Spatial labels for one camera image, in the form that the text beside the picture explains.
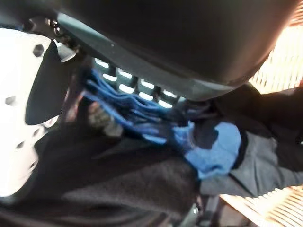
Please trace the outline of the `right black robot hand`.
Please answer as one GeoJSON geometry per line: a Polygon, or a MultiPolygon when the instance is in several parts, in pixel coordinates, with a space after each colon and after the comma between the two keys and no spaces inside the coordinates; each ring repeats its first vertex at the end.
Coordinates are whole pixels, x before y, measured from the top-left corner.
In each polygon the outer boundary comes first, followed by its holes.
{"type": "Polygon", "coordinates": [[[69,36],[111,66],[192,101],[228,93],[261,67],[296,0],[3,0],[0,3],[0,196],[38,161],[35,137],[68,88],[69,36]]]}

